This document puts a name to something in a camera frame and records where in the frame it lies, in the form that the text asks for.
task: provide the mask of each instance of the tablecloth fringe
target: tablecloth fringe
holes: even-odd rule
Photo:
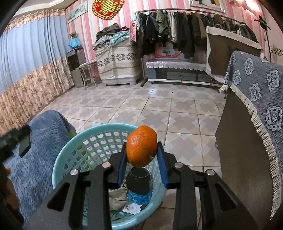
[[[228,87],[228,85],[223,85],[220,90],[227,90]],[[252,102],[234,84],[231,84],[230,88],[245,104],[249,114],[252,115],[251,121],[254,127],[256,128],[257,133],[262,138],[262,142],[270,160],[270,173],[273,182],[273,203],[270,215],[270,218],[272,218],[281,204],[281,178],[279,173],[277,154],[267,129],[265,128],[264,124],[257,115],[257,109],[254,107]]]

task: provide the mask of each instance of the metal screw head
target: metal screw head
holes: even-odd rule
[[[102,167],[103,168],[109,168],[111,166],[111,163],[110,162],[104,162],[103,164],[102,164]]]
[[[77,175],[79,173],[79,171],[77,170],[77,169],[72,169],[71,171],[70,171],[70,174],[72,175],[72,176],[75,176],[75,175]]]
[[[209,169],[206,171],[206,173],[210,176],[213,176],[215,174],[215,171],[213,171],[212,169]]]
[[[175,166],[176,168],[182,168],[182,167],[183,167],[183,164],[182,164],[181,162],[176,162],[176,163],[174,164],[174,166]]]

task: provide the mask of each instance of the gray patterned tablecloth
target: gray patterned tablecloth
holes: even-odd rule
[[[245,52],[235,51],[224,78],[228,87],[243,101],[263,140],[270,159],[273,181],[273,216],[281,204],[283,179],[283,66]]]

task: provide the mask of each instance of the black cup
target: black cup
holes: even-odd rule
[[[150,188],[150,173],[147,168],[133,167],[126,177],[129,190],[139,195],[146,195]]]

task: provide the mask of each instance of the floral curtain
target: floral curtain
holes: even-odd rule
[[[74,85],[65,10],[15,18],[0,38],[0,134],[26,124]]]

